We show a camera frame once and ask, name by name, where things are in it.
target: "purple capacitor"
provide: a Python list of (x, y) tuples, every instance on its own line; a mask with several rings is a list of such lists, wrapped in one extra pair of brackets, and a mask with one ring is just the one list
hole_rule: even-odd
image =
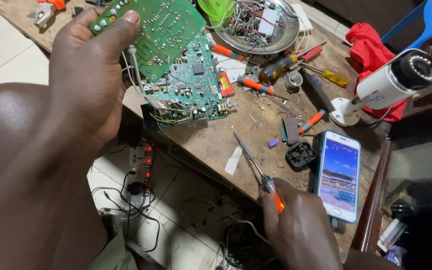
[(269, 147), (269, 148), (271, 148), (271, 147), (275, 147), (278, 143), (279, 143), (278, 140), (270, 141), (270, 142), (268, 143), (268, 147)]

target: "hand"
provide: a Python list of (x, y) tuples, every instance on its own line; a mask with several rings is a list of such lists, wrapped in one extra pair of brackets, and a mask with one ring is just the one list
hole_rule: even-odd
[(279, 214), (273, 196), (261, 190), (264, 230), (285, 269), (343, 269), (320, 197), (279, 178), (274, 184), (284, 210)]
[(88, 27), (103, 11), (87, 9), (61, 28), (49, 61), (50, 119), (102, 144), (119, 129), (127, 89), (119, 60), (140, 26), (139, 14), (130, 10), (94, 37)]

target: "green circuit board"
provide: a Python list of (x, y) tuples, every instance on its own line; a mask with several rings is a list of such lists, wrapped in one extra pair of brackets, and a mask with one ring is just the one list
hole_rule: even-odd
[[(197, 34), (161, 79), (143, 83), (146, 95), (167, 108), (183, 110), (155, 110), (155, 116), (165, 121), (188, 118), (185, 121), (189, 124), (227, 117), (228, 105), (221, 96), (221, 83), (208, 43), (204, 34)], [(175, 124), (158, 121), (160, 129)]]
[(113, 0), (90, 26), (97, 36), (128, 10), (141, 16), (134, 41), (139, 71), (156, 82), (206, 24), (189, 0)]

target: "tape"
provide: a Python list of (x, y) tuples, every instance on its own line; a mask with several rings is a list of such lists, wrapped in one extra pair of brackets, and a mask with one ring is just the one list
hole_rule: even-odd
[(240, 160), (241, 153), (243, 152), (243, 149), (241, 148), (241, 145), (238, 145), (236, 149), (234, 149), (233, 155), (227, 160), (226, 167), (224, 168), (224, 171), (230, 175), (234, 174), (234, 171), (236, 170), (236, 166), (238, 165), (238, 161)]

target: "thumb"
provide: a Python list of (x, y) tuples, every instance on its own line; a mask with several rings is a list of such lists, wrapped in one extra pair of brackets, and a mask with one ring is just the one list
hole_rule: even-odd
[(269, 240), (273, 239), (278, 233), (279, 210), (273, 196), (262, 189), (259, 191), (259, 197), (262, 203), (262, 212), (264, 215), (264, 231)]
[(121, 52), (135, 41), (139, 34), (140, 24), (141, 17), (139, 14), (134, 10), (129, 10), (93, 40), (105, 52), (109, 52), (110, 55), (115, 54), (119, 59)]

